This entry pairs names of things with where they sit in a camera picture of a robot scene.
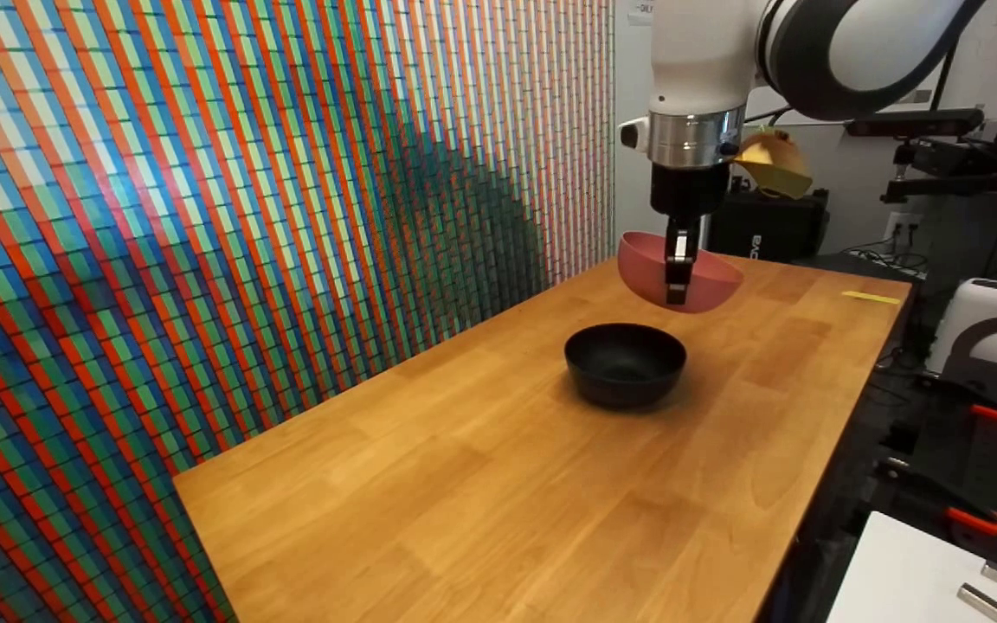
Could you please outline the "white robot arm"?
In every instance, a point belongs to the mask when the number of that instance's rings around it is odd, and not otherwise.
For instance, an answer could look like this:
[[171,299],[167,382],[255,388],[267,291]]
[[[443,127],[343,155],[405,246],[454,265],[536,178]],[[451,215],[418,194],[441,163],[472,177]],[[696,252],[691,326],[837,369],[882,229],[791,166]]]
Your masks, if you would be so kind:
[[746,148],[754,81],[793,111],[847,121],[907,95],[963,36],[983,0],[652,0],[649,115],[621,141],[652,166],[664,242],[652,292],[699,298],[699,223]]

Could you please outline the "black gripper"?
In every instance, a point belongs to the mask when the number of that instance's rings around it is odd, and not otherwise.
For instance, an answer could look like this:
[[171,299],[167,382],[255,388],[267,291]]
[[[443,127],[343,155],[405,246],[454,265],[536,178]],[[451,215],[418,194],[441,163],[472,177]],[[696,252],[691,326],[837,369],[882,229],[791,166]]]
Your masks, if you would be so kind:
[[723,201],[728,178],[728,163],[705,170],[652,166],[652,208],[668,216],[664,292],[671,304],[683,304],[689,298],[689,281],[696,265],[689,232],[696,232],[699,216]]

